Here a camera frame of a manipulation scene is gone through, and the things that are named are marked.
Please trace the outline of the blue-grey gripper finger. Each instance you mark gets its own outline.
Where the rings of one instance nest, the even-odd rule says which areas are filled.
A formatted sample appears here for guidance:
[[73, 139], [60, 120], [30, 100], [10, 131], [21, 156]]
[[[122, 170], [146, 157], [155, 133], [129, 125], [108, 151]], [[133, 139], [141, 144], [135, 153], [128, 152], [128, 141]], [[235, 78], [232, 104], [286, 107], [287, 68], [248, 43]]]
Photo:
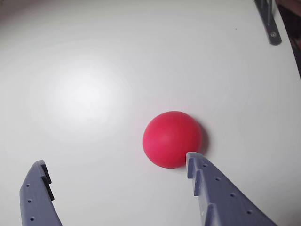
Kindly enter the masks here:
[[186, 154], [203, 226], [274, 226], [216, 166], [200, 153]]
[[61, 226], [60, 218], [52, 204], [52, 183], [46, 164], [36, 161], [21, 185], [20, 211], [23, 226]]

